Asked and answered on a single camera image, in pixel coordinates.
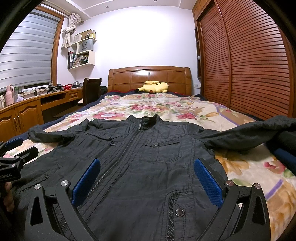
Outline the person left hand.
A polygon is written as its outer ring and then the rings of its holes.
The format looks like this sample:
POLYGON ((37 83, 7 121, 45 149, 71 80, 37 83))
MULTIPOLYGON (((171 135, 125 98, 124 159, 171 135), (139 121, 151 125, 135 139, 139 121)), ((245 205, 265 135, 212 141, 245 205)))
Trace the person left hand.
POLYGON ((4 206, 7 210, 7 212, 12 212, 15 207, 15 204, 14 204, 14 200, 13 200, 11 182, 7 182, 4 187, 5 187, 4 206))

